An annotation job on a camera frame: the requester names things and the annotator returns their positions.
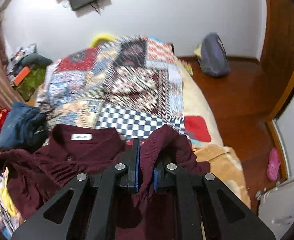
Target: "beige blanket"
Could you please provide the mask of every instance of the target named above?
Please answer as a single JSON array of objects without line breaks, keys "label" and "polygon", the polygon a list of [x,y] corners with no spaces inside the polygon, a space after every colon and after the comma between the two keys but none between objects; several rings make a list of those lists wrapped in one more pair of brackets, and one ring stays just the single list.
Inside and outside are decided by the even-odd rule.
[{"label": "beige blanket", "polygon": [[176,64],[183,80],[184,116],[203,117],[211,136],[210,143],[202,142],[201,146],[193,145],[197,161],[210,162],[211,172],[250,208],[250,198],[240,160],[232,148],[224,147],[215,117],[201,89],[178,59]]},{"label": "beige blanket", "polygon": [[183,80],[184,116],[201,116],[205,120],[208,132],[211,136],[210,143],[221,147],[224,146],[217,128],[215,117],[204,94],[187,70],[183,67],[181,62],[176,59],[175,63],[178,66],[180,76]]}]

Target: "maroon sweater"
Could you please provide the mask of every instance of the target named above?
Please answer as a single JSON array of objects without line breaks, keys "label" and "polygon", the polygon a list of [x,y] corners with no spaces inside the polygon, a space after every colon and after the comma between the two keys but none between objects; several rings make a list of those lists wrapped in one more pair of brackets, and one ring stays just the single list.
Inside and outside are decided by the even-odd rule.
[{"label": "maroon sweater", "polygon": [[[91,140],[71,140],[72,134],[92,134]],[[9,194],[27,219],[79,173],[98,174],[119,162],[124,152],[115,128],[88,129],[58,124],[50,143],[33,155],[25,150],[0,153],[0,169],[10,169]],[[167,125],[155,130],[140,150],[140,188],[118,199],[116,239],[172,239],[170,195],[153,194],[152,174],[159,153],[195,174],[209,172],[209,163],[197,163],[187,137]]]}]

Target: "green cloth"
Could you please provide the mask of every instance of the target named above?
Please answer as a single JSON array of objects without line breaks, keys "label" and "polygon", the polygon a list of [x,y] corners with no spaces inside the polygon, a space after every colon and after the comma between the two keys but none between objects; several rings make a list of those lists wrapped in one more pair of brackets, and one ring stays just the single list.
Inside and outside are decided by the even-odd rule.
[{"label": "green cloth", "polygon": [[36,65],[23,81],[15,88],[25,101],[28,101],[35,90],[44,83],[46,65]]}]

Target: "pile of clothes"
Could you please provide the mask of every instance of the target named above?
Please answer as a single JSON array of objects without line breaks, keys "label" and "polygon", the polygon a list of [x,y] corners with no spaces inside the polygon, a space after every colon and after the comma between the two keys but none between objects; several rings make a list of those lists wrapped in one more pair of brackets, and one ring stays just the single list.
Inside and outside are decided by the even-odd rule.
[{"label": "pile of clothes", "polygon": [[[0,110],[0,152],[24,149],[32,154],[47,137],[46,115],[39,108],[14,102],[10,111]],[[9,169],[0,173],[0,229],[7,238],[24,222],[7,190]]]},{"label": "pile of clothes", "polygon": [[[28,219],[78,174],[99,174],[119,163],[130,144],[115,128],[96,130],[57,124],[49,144],[34,154],[23,149],[0,153],[0,170],[10,167],[10,179],[4,179],[7,188],[2,192],[9,194],[21,217]],[[139,192],[118,199],[115,239],[173,239],[172,196],[154,194],[153,168],[160,154],[170,156],[193,174],[210,170],[208,162],[196,161],[185,135],[168,125],[153,131],[140,149]]]},{"label": "pile of clothes", "polygon": [[30,44],[27,48],[19,47],[17,51],[11,55],[9,64],[6,68],[6,75],[12,86],[16,76],[25,67],[33,68],[37,65],[50,65],[52,60],[37,54],[36,44]]}]

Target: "black metal bracket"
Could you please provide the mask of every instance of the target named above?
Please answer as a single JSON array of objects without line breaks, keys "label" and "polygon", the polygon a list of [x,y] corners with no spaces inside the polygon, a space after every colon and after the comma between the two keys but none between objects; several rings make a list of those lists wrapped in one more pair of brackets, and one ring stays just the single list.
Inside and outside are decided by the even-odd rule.
[{"label": "black metal bracket", "polygon": [[160,157],[154,175],[158,193],[177,201],[177,239],[274,240],[272,231],[214,174],[189,174]]},{"label": "black metal bracket", "polygon": [[[95,176],[79,174],[13,234],[12,240],[107,240],[115,238],[113,199],[138,192],[140,142],[121,162]],[[160,156],[156,194],[174,196],[176,239],[274,240],[271,230],[214,174],[189,174]]]}]

